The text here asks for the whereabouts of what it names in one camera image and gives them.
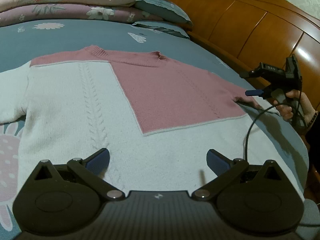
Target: cable knit pattern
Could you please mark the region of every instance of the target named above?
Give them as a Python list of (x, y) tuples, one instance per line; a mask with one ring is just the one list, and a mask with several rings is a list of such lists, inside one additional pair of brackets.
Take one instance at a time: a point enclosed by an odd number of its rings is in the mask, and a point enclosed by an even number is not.
[(99, 138), (97, 138), (95, 130), (97, 130), (97, 125), (95, 122), (95, 116), (94, 116), (94, 109), (92, 106), (92, 99), (90, 98), (90, 88), (89, 88), (89, 81), (88, 81), (88, 66), (85, 66), (84, 69), (81, 63), (78, 63), (78, 68), (80, 72), (80, 77), (81, 77), (81, 83), (82, 83), (82, 91), (83, 91), (83, 96), (84, 96), (84, 101), (85, 101), (85, 107), (86, 107), (86, 113), (87, 113), (87, 118), (88, 118), (88, 123), (89, 123), (89, 132), (90, 132), (90, 137), (91, 137), (91, 144), (92, 147), (95, 150), (98, 150), (98, 147), (100, 145), (100, 142), (98, 141)]

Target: hand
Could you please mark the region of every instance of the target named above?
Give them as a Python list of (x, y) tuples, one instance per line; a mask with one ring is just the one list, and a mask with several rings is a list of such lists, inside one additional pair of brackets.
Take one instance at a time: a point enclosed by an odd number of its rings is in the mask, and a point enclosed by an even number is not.
[[(300, 91), (295, 89), (291, 90), (290, 92), (286, 93), (286, 96), (289, 98), (299, 99)], [(301, 93), (300, 105), (303, 110), (304, 120), (308, 125), (316, 111), (314, 110), (312, 104), (310, 103), (310, 100), (308, 99), (308, 97), (304, 92)], [(289, 121), (293, 117), (292, 107), (290, 106), (285, 106), (285, 105), (276, 106), (276, 109), (279, 111), (280, 115), (285, 121)]]

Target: wooden furniture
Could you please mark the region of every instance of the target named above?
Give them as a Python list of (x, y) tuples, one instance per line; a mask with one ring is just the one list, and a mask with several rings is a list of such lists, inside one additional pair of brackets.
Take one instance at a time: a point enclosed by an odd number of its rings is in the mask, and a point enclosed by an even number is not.
[[(286, 0), (171, 0), (190, 17), (191, 40), (235, 71), (260, 62), (284, 68), (294, 53), (303, 77), (303, 91), (312, 105), (320, 103), (320, 20)], [(268, 85), (262, 78), (248, 80)]]

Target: ribbed neckline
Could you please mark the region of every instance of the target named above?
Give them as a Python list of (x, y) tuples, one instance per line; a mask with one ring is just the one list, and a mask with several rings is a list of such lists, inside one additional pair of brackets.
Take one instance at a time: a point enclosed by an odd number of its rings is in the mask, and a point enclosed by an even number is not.
[(125, 52), (117, 50), (105, 50), (95, 45), (85, 47), (84, 50), (98, 59), (146, 67), (159, 67), (163, 64), (166, 64), (168, 60), (168, 58), (162, 55), (159, 51)]

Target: bed sheet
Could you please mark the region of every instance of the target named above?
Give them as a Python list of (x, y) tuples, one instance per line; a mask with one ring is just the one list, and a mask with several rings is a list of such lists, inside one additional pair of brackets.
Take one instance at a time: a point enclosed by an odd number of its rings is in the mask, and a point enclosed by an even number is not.
[[(129, 24), (96, 20), (39, 20), (1, 27), (0, 72), (17, 68), (38, 56), (79, 50), (92, 44), (108, 50), (159, 51), (167, 57), (209, 70), (245, 89), (253, 88), (219, 58), (190, 40)], [(252, 119), (259, 113), (249, 106), (241, 107)], [(308, 171), (308, 152), (301, 138), (287, 122), (274, 113), (266, 113), (256, 124), (292, 170), (299, 189), (303, 192)], [(0, 126), (0, 142), (1, 139), (9, 142), (12, 160), (17, 160), (23, 126), (23, 120)], [(5, 156), (0, 155), (0, 163), (5, 163), (4, 158)], [(12, 217), (12, 202), (16, 194), (17, 170), (18, 162), (13, 161), (8, 181), (1, 181), (2, 186), (6, 184), (7, 191), (6, 194), (0, 193), (0, 222), (7, 231), (16, 227)]]

